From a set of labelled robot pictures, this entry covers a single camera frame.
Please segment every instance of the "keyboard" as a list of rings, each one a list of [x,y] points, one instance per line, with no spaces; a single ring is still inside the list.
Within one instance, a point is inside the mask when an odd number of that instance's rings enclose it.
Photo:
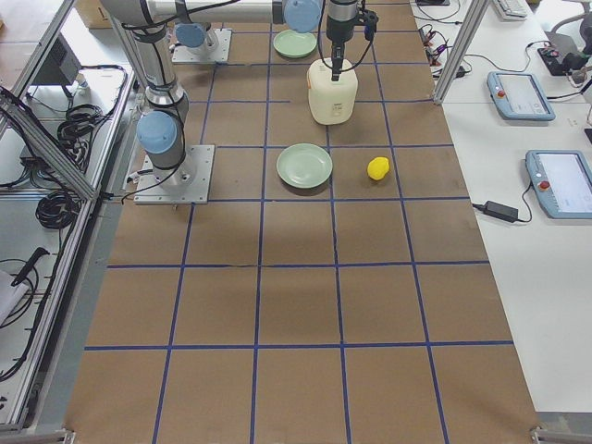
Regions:
[[[521,0],[491,0],[502,20],[526,20],[528,13]]]

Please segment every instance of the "electronic device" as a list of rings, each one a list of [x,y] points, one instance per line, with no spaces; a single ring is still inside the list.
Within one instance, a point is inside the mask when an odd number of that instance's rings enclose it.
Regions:
[[[555,25],[553,30],[545,32],[550,45],[536,50],[551,76],[564,76],[582,69],[592,56],[592,23],[589,18],[582,20],[580,25],[580,35],[586,44],[582,51],[578,49],[572,37],[556,32],[558,25]]]
[[[450,0],[415,0],[418,6],[450,6]]]
[[[487,86],[499,114],[509,120],[548,121],[555,118],[533,74],[490,72]]]
[[[33,85],[71,85],[80,71],[80,61],[62,34],[57,36]]]
[[[580,151],[531,150],[526,169],[549,217],[592,219],[592,173]]]
[[[502,20],[524,21],[528,12],[520,0],[491,0],[493,8]]]

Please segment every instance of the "yellow toy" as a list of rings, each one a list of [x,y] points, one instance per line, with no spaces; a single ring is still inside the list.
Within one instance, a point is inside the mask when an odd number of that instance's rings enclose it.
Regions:
[[[375,157],[370,161],[367,168],[368,176],[373,180],[382,180],[389,170],[389,159],[386,157]]]

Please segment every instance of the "table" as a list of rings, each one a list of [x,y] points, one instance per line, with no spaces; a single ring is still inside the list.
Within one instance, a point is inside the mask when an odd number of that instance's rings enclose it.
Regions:
[[[467,6],[462,2],[458,17]],[[454,0],[452,6],[424,10],[443,17],[453,8]],[[433,26],[451,43],[459,29]],[[489,8],[468,52],[488,56],[503,68],[520,69],[525,65],[525,46],[536,40],[545,40],[545,34],[532,14],[524,22],[503,22]],[[565,78],[551,77],[536,50],[529,51],[532,62],[526,72],[538,77],[547,95],[577,91]],[[485,86],[487,73],[496,69],[483,59],[467,60],[474,70],[453,82],[443,108],[471,199],[477,204],[492,200],[511,205],[526,217],[520,197],[528,184],[525,152],[578,149],[592,162],[592,146],[584,134],[589,105],[577,96],[554,103],[557,118],[548,124],[510,123],[500,118]],[[533,211],[529,224],[510,225],[484,215],[478,215],[477,221],[536,410],[589,413],[592,223],[549,219],[532,191],[526,200]]]

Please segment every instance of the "screen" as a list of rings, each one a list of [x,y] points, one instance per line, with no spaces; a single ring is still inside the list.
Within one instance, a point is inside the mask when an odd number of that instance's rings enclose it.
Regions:
[[[539,154],[562,213],[592,213],[592,184],[576,154]]]
[[[543,104],[538,89],[529,76],[512,74],[498,75],[499,82],[510,103],[510,109],[516,114],[546,115],[549,113]]]

